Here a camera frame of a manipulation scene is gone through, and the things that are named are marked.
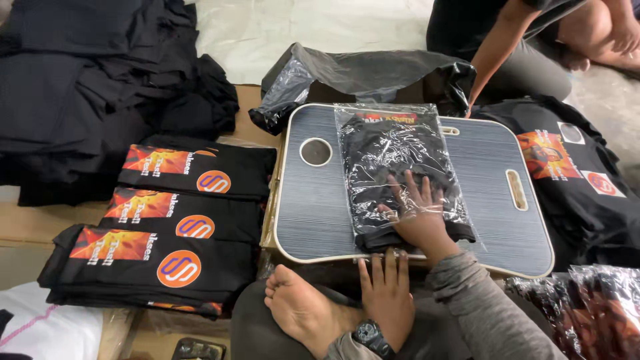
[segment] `hand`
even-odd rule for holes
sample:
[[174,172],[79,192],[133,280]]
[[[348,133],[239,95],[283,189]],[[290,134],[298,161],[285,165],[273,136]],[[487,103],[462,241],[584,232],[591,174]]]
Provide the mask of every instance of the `hand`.
[[415,318],[413,297],[409,293],[409,260],[405,251],[400,255],[400,265],[396,271],[396,257],[391,248],[387,249],[385,272],[379,254],[371,258],[369,279],[364,259],[358,261],[362,304],[366,315],[378,323],[382,336],[396,353],[406,341]]
[[611,51],[627,55],[640,49],[640,24],[635,19],[613,23],[611,38],[614,41]]
[[438,191],[436,201],[433,201],[428,177],[422,178],[422,193],[413,181],[411,170],[406,171],[405,177],[406,191],[402,190],[393,176],[388,178],[391,190],[402,204],[400,219],[395,211],[385,205],[378,205],[378,211],[387,214],[397,233],[406,242],[418,247],[427,257],[427,265],[433,268],[440,260],[460,251],[444,226],[442,190]]

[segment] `orange circular logo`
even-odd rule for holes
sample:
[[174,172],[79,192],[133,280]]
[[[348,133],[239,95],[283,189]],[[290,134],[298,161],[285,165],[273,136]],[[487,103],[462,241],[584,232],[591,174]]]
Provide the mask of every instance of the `orange circular logo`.
[[587,176],[587,180],[598,190],[607,195],[615,195],[616,188],[604,177],[592,172]]
[[178,250],[167,255],[158,266],[158,280],[169,288],[181,288],[200,276],[200,259],[188,250]]
[[204,215],[190,215],[176,225],[175,234],[186,238],[208,239],[215,230],[216,225],[210,218]]
[[206,151],[206,150],[198,150],[195,152],[195,154],[200,154],[200,155],[206,155],[206,156],[213,156],[214,158],[216,157],[216,155],[211,152],[211,151]]
[[231,179],[222,171],[212,170],[200,175],[198,190],[208,193],[226,193],[231,188]]

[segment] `black wristwatch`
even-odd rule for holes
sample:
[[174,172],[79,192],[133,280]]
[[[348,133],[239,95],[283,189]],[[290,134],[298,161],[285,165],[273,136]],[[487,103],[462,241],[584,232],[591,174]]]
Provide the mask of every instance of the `black wristwatch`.
[[396,357],[396,352],[382,336],[378,323],[371,319],[358,325],[356,330],[351,333],[351,337],[355,342],[361,343],[380,356],[382,360],[392,360]]

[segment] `gray long-sleeve shirt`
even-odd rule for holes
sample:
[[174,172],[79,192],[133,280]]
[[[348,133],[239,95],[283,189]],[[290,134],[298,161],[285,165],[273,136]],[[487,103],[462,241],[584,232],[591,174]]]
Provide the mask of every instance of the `gray long-sleeve shirt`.
[[[460,325],[475,360],[566,359],[551,339],[491,280],[471,253],[439,262],[427,276],[435,299]],[[330,346],[325,360],[379,360],[347,333]]]

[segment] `lap desk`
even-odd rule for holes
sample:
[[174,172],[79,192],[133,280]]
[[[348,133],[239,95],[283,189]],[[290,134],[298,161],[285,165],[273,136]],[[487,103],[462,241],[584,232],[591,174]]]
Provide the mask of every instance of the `lap desk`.
[[[496,122],[440,121],[476,232],[475,243],[458,245],[490,270],[546,276],[554,253],[515,135]],[[325,165],[303,160],[301,147],[310,138],[330,146]],[[354,244],[334,107],[308,104],[294,111],[284,149],[273,226],[278,249],[297,263],[368,256]],[[420,252],[410,257],[424,259]]]

